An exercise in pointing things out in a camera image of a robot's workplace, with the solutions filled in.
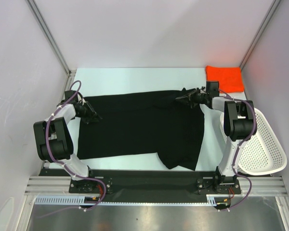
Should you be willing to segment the black t-shirt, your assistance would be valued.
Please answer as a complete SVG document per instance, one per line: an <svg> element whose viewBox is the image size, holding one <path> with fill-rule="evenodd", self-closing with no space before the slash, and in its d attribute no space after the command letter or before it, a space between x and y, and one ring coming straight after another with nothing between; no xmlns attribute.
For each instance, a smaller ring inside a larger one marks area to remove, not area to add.
<svg viewBox="0 0 289 231"><path fill-rule="evenodd" d="M156 153L162 164L195 170L205 130L199 105L177 101L188 90L86 97L100 120L80 123L79 159Z"/></svg>

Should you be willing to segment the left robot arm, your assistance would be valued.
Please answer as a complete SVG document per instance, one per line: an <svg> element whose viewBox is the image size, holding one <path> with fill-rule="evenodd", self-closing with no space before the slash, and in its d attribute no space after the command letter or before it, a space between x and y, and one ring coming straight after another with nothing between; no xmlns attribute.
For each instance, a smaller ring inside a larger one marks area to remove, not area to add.
<svg viewBox="0 0 289 231"><path fill-rule="evenodd" d="M68 130L68 123L80 118L85 124L102 119L91 104L76 90L65 91L65 99L54 113L33 125L38 156L43 161L55 163L63 168L73 180L75 187L88 193L96 188L103 192L104 185L90 175L90 168L74 152L74 145Z"/></svg>

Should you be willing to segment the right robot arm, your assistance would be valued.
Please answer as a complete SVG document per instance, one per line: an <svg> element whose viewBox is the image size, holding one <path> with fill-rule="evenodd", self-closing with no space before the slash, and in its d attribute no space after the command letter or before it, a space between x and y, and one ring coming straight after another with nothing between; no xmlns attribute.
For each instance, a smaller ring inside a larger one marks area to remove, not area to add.
<svg viewBox="0 0 289 231"><path fill-rule="evenodd" d="M237 185L237 168L243 147L257 131L253 102L232 98L220 89L218 81L207 81L206 86L175 100L190 108L204 104L212 110L223 112L226 148L208 188L209 192L217 194L230 192L230 188Z"/></svg>

